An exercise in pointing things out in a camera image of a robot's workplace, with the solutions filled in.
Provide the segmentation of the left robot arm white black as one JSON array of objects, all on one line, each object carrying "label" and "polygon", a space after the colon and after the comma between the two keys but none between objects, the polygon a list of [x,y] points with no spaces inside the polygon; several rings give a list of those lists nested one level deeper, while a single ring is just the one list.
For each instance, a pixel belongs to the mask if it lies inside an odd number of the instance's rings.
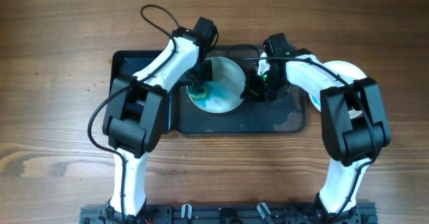
[{"label": "left robot arm white black", "polygon": [[147,159],[164,132],[168,92],[186,72],[206,72],[204,59],[215,37],[174,33],[145,68],[114,77],[102,126],[115,159],[110,220],[136,223],[144,214]]}]

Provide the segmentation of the black water tray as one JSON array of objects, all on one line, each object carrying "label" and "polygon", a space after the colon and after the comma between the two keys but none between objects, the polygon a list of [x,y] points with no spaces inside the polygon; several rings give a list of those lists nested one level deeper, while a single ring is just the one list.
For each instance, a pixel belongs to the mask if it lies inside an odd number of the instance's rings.
[{"label": "black water tray", "polygon": [[[161,52],[161,50],[119,50],[115,52],[112,58],[109,94],[111,93],[113,81],[117,76],[132,76],[135,72],[150,65]],[[171,130],[171,98],[171,91],[168,91],[163,133],[168,133]],[[137,113],[142,113],[143,107],[143,103],[126,104],[126,110],[137,110]]]}]

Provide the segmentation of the white plate blue stain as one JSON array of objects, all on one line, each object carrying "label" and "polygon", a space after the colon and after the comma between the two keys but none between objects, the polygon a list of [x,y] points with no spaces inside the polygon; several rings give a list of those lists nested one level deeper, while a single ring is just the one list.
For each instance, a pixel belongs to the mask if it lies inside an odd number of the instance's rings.
[{"label": "white plate blue stain", "polygon": [[237,108],[244,99],[240,98],[245,88],[246,76],[241,67],[224,57],[210,57],[212,60],[212,80],[204,85],[208,95],[204,99],[191,101],[208,113],[226,113]]},{"label": "white plate blue stain", "polygon": [[[353,78],[354,80],[360,80],[363,78],[366,78],[367,75],[357,66],[354,64],[351,64],[350,62],[345,62],[341,60],[333,60],[330,62],[324,63],[327,67],[331,68],[335,72],[339,73],[341,76],[347,76],[349,78]],[[309,99],[313,106],[320,111],[320,103],[319,101],[313,97],[312,95],[309,95]],[[351,119],[354,119],[362,114],[361,111],[357,111],[355,109],[349,110],[349,116]]]}]

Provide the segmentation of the dark plate tray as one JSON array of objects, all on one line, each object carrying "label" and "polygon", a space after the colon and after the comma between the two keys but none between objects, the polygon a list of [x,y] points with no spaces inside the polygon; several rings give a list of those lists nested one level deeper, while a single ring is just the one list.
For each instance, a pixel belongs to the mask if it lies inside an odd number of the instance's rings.
[{"label": "dark plate tray", "polygon": [[307,123],[306,93],[296,86],[284,86],[275,101],[239,99],[234,109],[209,113],[198,107],[184,85],[172,90],[170,129],[182,135],[297,133]]}]

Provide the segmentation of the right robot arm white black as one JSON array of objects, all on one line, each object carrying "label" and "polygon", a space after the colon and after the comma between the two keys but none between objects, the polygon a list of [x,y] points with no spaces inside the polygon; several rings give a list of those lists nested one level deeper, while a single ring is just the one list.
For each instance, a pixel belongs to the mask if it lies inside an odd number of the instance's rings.
[{"label": "right robot arm white black", "polygon": [[316,97],[320,103],[322,141],[330,164],[324,186],[316,195],[314,221],[334,223],[352,216],[365,171],[391,140],[379,86],[366,77],[355,79],[320,62],[306,49],[256,59],[267,69],[276,66],[283,79]]}]

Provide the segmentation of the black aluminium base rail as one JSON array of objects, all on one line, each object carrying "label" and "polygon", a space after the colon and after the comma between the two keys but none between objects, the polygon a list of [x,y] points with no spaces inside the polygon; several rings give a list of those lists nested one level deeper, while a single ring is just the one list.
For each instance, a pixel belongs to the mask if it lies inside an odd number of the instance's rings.
[{"label": "black aluminium base rail", "polygon": [[[314,203],[287,203],[285,205],[146,205],[139,217],[129,215],[127,223],[153,224],[221,224],[221,223],[328,223],[325,215]],[[345,211],[336,222],[352,224],[377,224],[375,203],[359,203]],[[122,215],[107,205],[84,207],[80,210],[81,224],[123,223]]]}]

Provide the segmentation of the green yellow sponge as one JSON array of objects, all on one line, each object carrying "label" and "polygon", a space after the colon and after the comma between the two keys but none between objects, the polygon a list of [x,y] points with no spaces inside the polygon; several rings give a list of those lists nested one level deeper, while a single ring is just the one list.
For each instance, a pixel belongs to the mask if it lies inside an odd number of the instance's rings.
[{"label": "green yellow sponge", "polygon": [[204,85],[192,85],[188,86],[186,93],[191,99],[199,100],[204,99],[208,95],[208,91]]}]

